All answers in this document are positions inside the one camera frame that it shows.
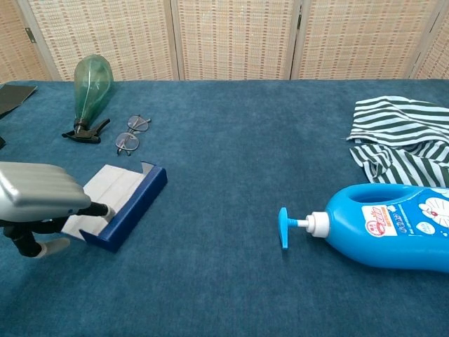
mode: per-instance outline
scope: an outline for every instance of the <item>woven panel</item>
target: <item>woven panel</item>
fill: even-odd
[[[416,77],[418,79],[449,79],[449,13],[446,15]]]
[[[13,2],[1,0],[0,10],[0,83],[13,80],[49,80],[28,39]]]
[[[295,0],[176,3],[185,79],[283,78]]]
[[[92,53],[109,61],[116,80],[173,79],[177,74],[163,0],[29,3],[64,80],[72,80],[76,64]]]
[[[295,75],[301,79],[403,78],[437,2],[311,0]]]

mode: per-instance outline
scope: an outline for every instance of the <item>robotic arm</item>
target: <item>robotic arm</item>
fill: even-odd
[[[32,233],[60,232],[72,215],[101,216],[109,222],[115,212],[91,201],[59,166],[0,162],[0,227],[22,255],[40,258],[67,247],[67,238],[43,244]]]

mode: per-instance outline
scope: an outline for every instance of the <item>eyeglasses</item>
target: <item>eyeglasses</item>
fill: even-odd
[[[128,156],[131,156],[131,152],[139,147],[139,139],[135,134],[148,130],[151,121],[151,119],[144,119],[140,115],[131,116],[128,120],[128,130],[120,133],[115,140],[117,154],[123,150]]]

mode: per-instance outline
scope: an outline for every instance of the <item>striped shirt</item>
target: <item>striped shirt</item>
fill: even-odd
[[[372,183],[449,187],[449,109],[401,96],[356,103],[347,140]]]

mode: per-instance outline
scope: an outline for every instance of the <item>cartoon character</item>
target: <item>cartoon character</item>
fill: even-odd
[[[449,228],[449,201],[440,198],[428,198],[420,204],[422,213],[441,226]]]

